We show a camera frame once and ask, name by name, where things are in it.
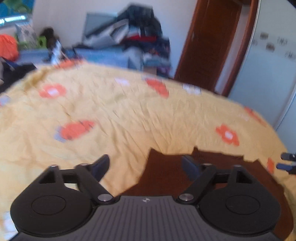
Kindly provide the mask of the dark clothes on left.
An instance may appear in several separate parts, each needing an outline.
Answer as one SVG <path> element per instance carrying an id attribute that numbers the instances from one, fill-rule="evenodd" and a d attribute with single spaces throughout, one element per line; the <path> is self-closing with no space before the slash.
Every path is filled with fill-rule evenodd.
<path id="1" fill-rule="evenodd" d="M 18 65 L 1 57 L 1 88 L 0 92 L 5 92 L 15 82 L 24 78 L 29 72 L 36 70 L 32 63 Z"/>

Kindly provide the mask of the grey patterned pillow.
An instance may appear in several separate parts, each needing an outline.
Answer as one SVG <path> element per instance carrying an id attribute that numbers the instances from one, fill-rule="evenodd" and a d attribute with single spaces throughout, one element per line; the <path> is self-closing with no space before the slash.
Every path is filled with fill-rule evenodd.
<path id="1" fill-rule="evenodd" d="M 23 49 L 35 49 L 37 47 L 37 35 L 30 22 L 16 24 L 16 37 Z"/>

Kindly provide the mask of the pile of dark clothes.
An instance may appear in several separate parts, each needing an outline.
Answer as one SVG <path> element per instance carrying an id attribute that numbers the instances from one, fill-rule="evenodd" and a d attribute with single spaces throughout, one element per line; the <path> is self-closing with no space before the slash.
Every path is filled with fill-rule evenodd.
<path id="1" fill-rule="evenodd" d="M 128 5 L 113 21 L 88 33 L 74 48 L 119 49 L 129 58 L 128 68 L 161 77 L 170 75 L 170 40 L 163 36 L 150 6 Z"/>

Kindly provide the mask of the white wardrobe door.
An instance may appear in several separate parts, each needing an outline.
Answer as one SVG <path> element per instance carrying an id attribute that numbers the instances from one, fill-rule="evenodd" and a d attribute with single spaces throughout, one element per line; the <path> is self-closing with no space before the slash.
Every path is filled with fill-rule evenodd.
<path id="1" fill-rule="evenodd" d="M 295 152 L 295 2 L 260 1 L 229 98 L 260 113 Z"/>

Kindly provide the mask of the blue floral curtain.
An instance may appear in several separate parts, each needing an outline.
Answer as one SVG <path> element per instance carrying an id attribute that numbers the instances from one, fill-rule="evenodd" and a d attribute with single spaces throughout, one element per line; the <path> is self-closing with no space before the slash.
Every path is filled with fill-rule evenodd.
<path id="1" fill-rule="evenodd" d="M 21 14 L 31 14 L 35 0 L 3 0 L 1 1 L 1 18 Z"/>

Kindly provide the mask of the grey framed panel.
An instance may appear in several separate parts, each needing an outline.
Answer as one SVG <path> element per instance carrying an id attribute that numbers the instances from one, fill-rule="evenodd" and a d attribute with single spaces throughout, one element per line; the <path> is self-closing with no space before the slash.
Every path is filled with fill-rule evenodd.
<path id="1" fill-rule="evenodd" d="M 88 33 L 91 33 L 93 30 L 101 27 L 107 22 L 113 21 L 116 17 L 117 14 L 87 13 L 81 40 L 84 41 Z"/>

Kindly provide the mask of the yellow floral bed sheet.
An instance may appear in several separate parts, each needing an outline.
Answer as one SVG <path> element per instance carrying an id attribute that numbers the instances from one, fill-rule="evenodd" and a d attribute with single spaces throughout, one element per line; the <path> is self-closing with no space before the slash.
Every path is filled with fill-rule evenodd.
<path id="1" fill-rule="evenodd" d="M 295 210 L 295 177 L 277 170 L 286 147 L 258 113 L 169 79 L 91 63 L 39 68 L 1 94 L 1 240 L 16 235 L 13 200 L 48 166 L 73 168 L 103 154 L 102 185 L 135 185 L 150 149 L 200 150 L 259 160 Z"/>

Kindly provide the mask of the green plastic basket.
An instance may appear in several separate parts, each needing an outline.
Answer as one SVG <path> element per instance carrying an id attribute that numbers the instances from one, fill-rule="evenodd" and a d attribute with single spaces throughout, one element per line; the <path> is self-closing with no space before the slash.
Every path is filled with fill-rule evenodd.
<path id="1" fill-rule="evenodd" d="M 45 36 L 39 36 L 37 41 L 38 49 L 48 49 L 47 38 Z"/>

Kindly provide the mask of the brown knitted garment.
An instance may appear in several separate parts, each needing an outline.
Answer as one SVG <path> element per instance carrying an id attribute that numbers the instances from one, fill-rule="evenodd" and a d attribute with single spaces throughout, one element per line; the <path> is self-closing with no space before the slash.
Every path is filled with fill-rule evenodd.
<path id="1" fill-rule="evenodd" d="M 223 153 L 205 152 L 194 147 L 191 153 L 195 162 L 210 163 L 219 169 L 230 169 L 233 165 L 242 165 L 253 175 L 280 203 L 281 216 L 275 228 L 279 238 L 286 239 L 293 230 L 293 216 L 284 188 L 273 178 L 259 160 L 248 161 L 243 156 L 231 156 Z M 191 184 L 191 180 L 182 168 L 182 155 L 164 155 L 150 150 L 147 164 L 138 183 L 121 195 L 125 196 L 173 196 L 177 197 Z"/>

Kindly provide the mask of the brown wooden door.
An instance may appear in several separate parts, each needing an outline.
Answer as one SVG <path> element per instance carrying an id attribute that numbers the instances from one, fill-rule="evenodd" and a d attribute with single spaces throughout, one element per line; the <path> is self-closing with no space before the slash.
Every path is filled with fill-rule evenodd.
<path id="1" fill-rule="evenodd" d="M 174 79 L 222 96 L 233 87 L 259 1 L 198 1 Z"/>

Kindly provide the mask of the orange plastic bag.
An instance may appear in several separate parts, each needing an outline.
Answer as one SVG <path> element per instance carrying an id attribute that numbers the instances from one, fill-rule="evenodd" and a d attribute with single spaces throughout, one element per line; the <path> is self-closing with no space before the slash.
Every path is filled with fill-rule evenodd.
<path id="1" fill-rule="evenodd" d="M 0 35 L 0 56 L 9 61 L 16 61 L 18 59 L 18 45 L 14 37 Z"/>

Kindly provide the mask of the blue storage box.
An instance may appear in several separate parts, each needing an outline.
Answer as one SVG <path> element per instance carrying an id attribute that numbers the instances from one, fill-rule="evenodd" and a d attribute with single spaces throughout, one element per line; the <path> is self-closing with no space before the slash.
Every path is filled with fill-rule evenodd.
<path id="1" fill-rule="evenodd" d="M 92 50 L 74 48 L 74 52 L 79 58 L 90 63 L 125 69 L 129 67 L 129 58 L 119 49 Z"/>

